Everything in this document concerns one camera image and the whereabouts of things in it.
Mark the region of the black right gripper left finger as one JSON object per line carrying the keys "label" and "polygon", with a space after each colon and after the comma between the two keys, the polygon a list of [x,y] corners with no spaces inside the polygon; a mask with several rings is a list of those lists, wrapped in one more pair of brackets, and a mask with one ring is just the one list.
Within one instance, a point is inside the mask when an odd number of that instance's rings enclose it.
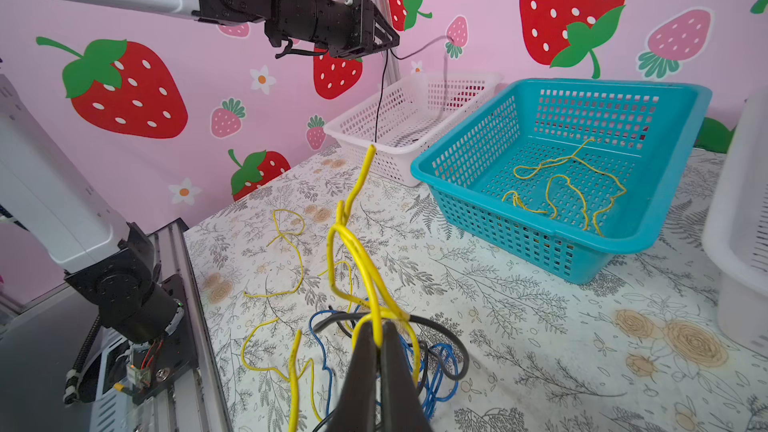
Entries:
{"label": "black right gripper left finger", "polygon": [[333,416],[326,427],[335,432],[371,432],[375,430],[378,348],[372,325],[359,329],[346,379]]}

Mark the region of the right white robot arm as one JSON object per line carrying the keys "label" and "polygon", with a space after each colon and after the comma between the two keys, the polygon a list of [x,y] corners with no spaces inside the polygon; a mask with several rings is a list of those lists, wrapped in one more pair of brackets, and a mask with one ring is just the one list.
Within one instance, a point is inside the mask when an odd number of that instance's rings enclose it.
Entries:
{"label": "right white robot arm", "polygon": [[25,358],[78,348],[63,403],[86,404],[93,431],[227,431],[231,422],[187,246],[176,221],[154,234],[127,222],[87,183],[1,83],[1,211],[62,268],[67,288],[96,308],[88,331],[53,311],[62,339]]}

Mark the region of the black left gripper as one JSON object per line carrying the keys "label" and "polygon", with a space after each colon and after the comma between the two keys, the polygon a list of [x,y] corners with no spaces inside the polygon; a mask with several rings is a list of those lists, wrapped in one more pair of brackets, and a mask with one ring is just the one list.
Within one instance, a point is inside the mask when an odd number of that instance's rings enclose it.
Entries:
{"label": "black left gripper", "polygon": [[299,39],[330,56],[357,59],[400,45],[400,35],[372,0],[276,0],[264,31],[270,43]]}

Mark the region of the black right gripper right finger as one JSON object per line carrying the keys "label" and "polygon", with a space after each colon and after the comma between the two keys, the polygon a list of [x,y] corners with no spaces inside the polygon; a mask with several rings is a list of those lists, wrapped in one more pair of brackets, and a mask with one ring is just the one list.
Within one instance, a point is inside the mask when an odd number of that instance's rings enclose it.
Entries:
{"label": "black right gripper right finger", "polygon": [[395,325],[383,326],[380,349],[382,430],[431,432],[416,393],[408,362]]}

